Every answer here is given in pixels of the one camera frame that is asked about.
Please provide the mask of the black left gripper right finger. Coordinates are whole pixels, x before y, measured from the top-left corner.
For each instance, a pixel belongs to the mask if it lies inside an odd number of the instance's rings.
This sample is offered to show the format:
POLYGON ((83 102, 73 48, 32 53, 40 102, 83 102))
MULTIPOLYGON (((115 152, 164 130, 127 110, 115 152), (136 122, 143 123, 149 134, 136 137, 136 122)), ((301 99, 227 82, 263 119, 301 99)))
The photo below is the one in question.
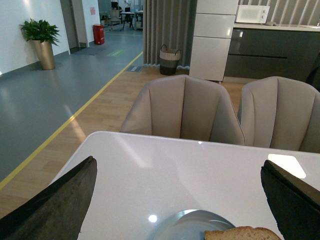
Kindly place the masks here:
POLYGON ((260 171, 261 184, 277 227, 286 240, 320 238, 320 191, 270 160, 260 171))

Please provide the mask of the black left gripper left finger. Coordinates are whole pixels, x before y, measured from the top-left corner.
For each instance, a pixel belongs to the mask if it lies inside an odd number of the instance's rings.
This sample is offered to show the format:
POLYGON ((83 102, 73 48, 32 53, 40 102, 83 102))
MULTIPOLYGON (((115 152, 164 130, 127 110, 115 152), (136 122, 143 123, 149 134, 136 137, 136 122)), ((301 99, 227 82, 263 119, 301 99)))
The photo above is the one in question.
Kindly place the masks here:
POLYGON ((93 196, 97 161, 89 156, 0 220, 2 240, 76 240, 93 196))

